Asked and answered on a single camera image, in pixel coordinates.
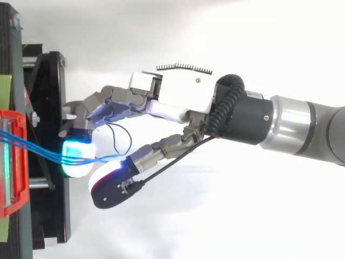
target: blue light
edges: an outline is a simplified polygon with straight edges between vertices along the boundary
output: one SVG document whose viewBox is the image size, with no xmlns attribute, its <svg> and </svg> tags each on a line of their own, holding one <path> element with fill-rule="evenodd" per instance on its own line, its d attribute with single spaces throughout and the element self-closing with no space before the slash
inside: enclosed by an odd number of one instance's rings
<svg viewBox="0 0 345 259">
<path fill-rule="evenodd" d="M 121 162 L 109 161 L 105 165 L 98 168 L 90 177 L 88 182 L 88 190 L 91 192 L 92 187 L 101 180 L 104 176 L 110 174 L 113 170 L 120 169 Z"/>
<path fill-rule="evenodd" d="M 63 144 L 62 155 L 73 156 L 76 158 L 91 158 L 96 155 L 96 145 L 94 143 L 82 143 L 78 141 L 65 140 Z M 70 177 L 83 177 L 92 169 L 93 163 L 80 166 L 62 165 L 66 175 Z"/>
</svg>

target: white wall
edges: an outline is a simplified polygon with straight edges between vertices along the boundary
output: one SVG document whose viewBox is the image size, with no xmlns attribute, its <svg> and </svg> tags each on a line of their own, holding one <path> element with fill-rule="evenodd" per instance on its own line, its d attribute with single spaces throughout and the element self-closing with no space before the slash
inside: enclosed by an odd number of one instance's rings
<svg viewBox="0 0 345 259">
<path fill-rule="evenodd" d="M 251 91 L 345 104 L 342 0 L 10 2 L 24 41 L 67 58 L 68 101 L 185 62 L 236 73 Z M 133 150 L 182 130 L 149 116 L 121 124 Z M 96 133 L 99 153 L 113 152 L 110 137 Z M 115 208 L 95 208 L 87 184 L 71 181 L 69 242 L 47 240 L 35 259 L 345 257 L 345 171 L 336 165 L 214 140 Z"/>
</svg>

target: black panel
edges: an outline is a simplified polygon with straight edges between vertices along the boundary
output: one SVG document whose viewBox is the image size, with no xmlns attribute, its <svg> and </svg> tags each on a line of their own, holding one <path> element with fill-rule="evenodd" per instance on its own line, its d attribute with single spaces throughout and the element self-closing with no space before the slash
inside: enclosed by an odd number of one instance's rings
<svg viewBox="0 0 345 259">
<path fill-rule="evenodd" d="M 58 133 L 66 119 L 62 113 L 65 75 L 61 59 L 59 52 L 40 53 L 35 66 L 24 69 L 25 85 L 30 92 L 27 116 L 35 111 L 40 117 L 36 128 L 28 120 L 27 138 L 56 153 L 61 153 L 62 139 Z M 58 243 L 67 242 L 71 236 L 69 180 L 64 177 L 61 165 L 29 153 L 29 175 L 51 179 L 53 185 L 50 189 L 30 190 L 34 249 L 44 248 L 45 237 L 56 237 Z"/>
<path fill-rule="evenodd" d="M 23 57 L 37 57 L 42 53 L 42 44 L 23 45 Z"/>
</svg>

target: red container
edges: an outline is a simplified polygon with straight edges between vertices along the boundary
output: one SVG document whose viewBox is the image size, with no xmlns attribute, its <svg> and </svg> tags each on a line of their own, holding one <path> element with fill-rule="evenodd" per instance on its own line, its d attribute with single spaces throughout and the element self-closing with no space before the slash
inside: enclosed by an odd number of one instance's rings
<svg viewBox="0 0 345 259">
<path fill-rule="evenodd" d="M 0 110 L 0 129 L 26 139 L 26 116 Z M 0 218 L 17 211 L 28 200 L 27 151 L 0 142 Z"/>
</svg>

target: black metal frame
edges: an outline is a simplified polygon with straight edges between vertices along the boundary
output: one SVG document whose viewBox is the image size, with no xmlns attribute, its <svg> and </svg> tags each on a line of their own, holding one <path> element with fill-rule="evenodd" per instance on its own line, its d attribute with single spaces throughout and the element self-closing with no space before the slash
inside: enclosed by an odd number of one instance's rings
<svg viewBox="0 0 345 259">
<path fill-rule="evenodd" d="M 63 123 L 65 74 L 59 52 L 42 54 L 42 45 L 22 46 L 18 12 L 0 3 L 0 74 L 11 75 L 10 109 L 27 114 L 27 138 L 61 152 L 58 137 Z M 23 70 L 23 56 L 37 56 L 33 68 Z M 30 100 L 25 103 L 24 82 Z M 31 113 L 40 116 L 36 128 Z M 1 259 L 32 259 L 32 249 L 44 248 L 45 237 L 65 243 L 71 236 L 69 180 L 61 166 L 29 153 L 29 177 L 44 177 L 49 188 L 30 190 L 30 200 L 9 218 L 7 243 L 0 243 Z"/>
<path fill-rule="evenodd" d="M 39 146 L 61 153 L 60 127 L 65 120 L 65 72 L 59 52 L 42 53 L 42 45 L 23 45 L 23 57 L 37 57 L 34 67 L 24 68 L 24 82 L 30 100 L 26 104 L 27 138 Z M 37 127 L 31 114 L 40 117 Z M 29 177 L 47 180 L 49 188 L 31 189 L 33 249 L 44 248 L 44 238 L 65 243 L 71 236 L 69 179 L 61 166 L 29 153 Z"/>
</svg>

